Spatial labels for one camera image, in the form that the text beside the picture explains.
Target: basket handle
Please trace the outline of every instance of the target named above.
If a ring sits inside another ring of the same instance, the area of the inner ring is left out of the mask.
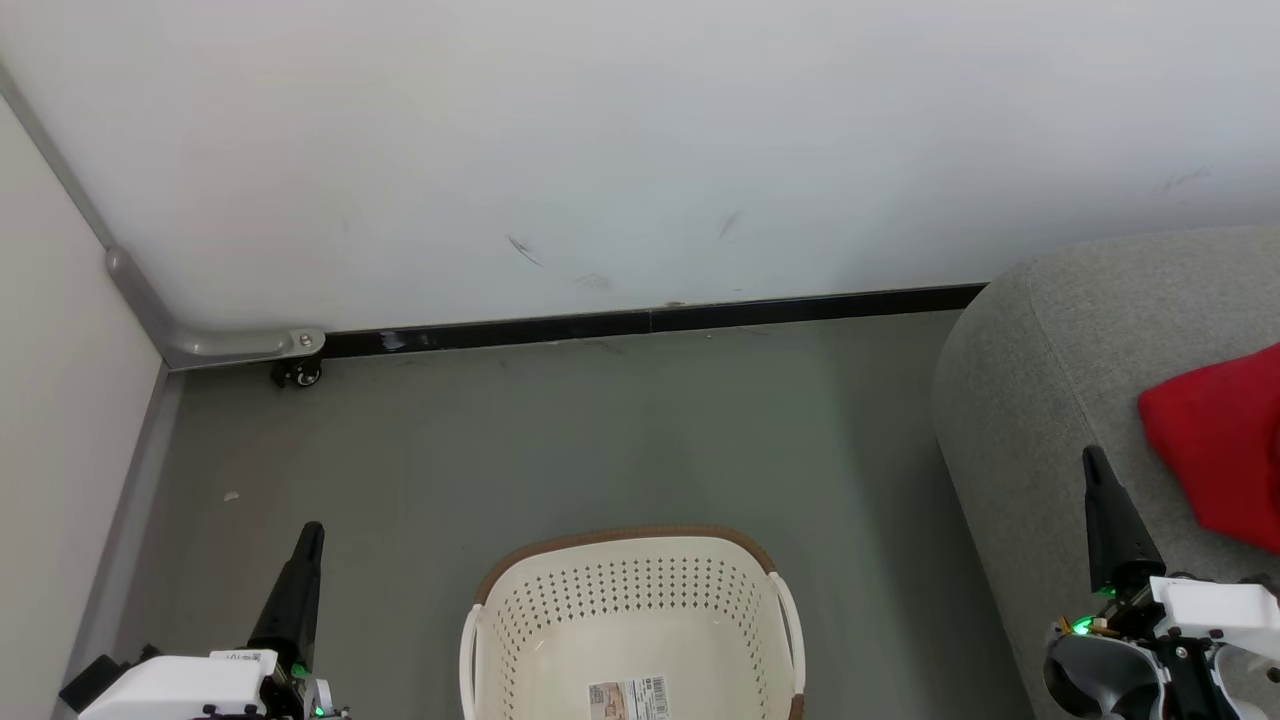
[[[777,573],[769,573],[774,588],[778,591],[778,601],[782,602],[782,616],[787,623],[787,635],[791,638],[791,667],[795,669],[796,692],[804,694],[804,630],[800,629],[800,611],[796,610],[796,601],[791,597],[791,588]]]
[[[476,720],[476,691],[475,674],[472,666],[476,657],[476,634],[480,629],[480,611],[483,605],[476,605],[467,614],[467,621],[462,625],[462,647],[458,650],[458,691],[462,696],[463,720]]]

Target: black baseboard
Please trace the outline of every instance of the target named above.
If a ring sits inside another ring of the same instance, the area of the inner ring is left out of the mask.
[[[887,292],[860,292],[854,295],[794,297],[787,300],[758,300],[754,302],[727,302],[723,305],[621,310],[593,315],[561,315],[493,323],[355,331],[329,334],[325,340],[324,350],[320,352],[323,357],[361,357],[366,355],[399,355],[428,350],[461,350],[465,347],[522,345],[529,342],[620,334],[648,334],[671,331],[796,323],[801,320],[832,320],[867,315],[960,310],[966,307],[983,287],[986,284],[961,284],[893,290]]]

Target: label sticker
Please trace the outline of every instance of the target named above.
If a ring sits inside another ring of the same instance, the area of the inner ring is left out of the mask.
[[[215,650],[209,653],[215,660],[248,660],[257,662],[257,670],[264,678],[275,671],[276,655],[274,650]]]
[[[596,683],[588,692],[591,720],[671,720],[666,675]]]

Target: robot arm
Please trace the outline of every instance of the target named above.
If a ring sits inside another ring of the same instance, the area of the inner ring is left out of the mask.
[[[311,674],[323,551],[324,528],[307,523],[243,648],[186,657],[147,646],[136,664],[104,655],[59,697],[81,720],[349,717]]]
[[[1128,493],[1098,447],[1084,451],[1089,618],[1053,623],[1044,683],[1076,717],[1266,720],[1230,697],[1217,662],[1229,647],[1280,662],[1280,602],[1266,582],[1166,577]]]

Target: white robot part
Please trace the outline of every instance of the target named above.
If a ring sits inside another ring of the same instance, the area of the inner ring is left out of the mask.
[[[275,664],[271,652],[270,662]],[[262,707],[261,665],[225,657],[165,655],[131,667],[81,714],[81,720],[174,720]]]
[[[334,717],[340,715],[342,710],[334,707],[333,696],[329,694],[329,680],[307,678],[306,687],[306,696],[303,697],[302,705],[311,715],[317,717]]]
[[[1280,605],[1267,588],[1151,578],[1151,592],[1165,606],[1157,635],[1178,628],[1183,635],[1212,637],[1280,662]]]

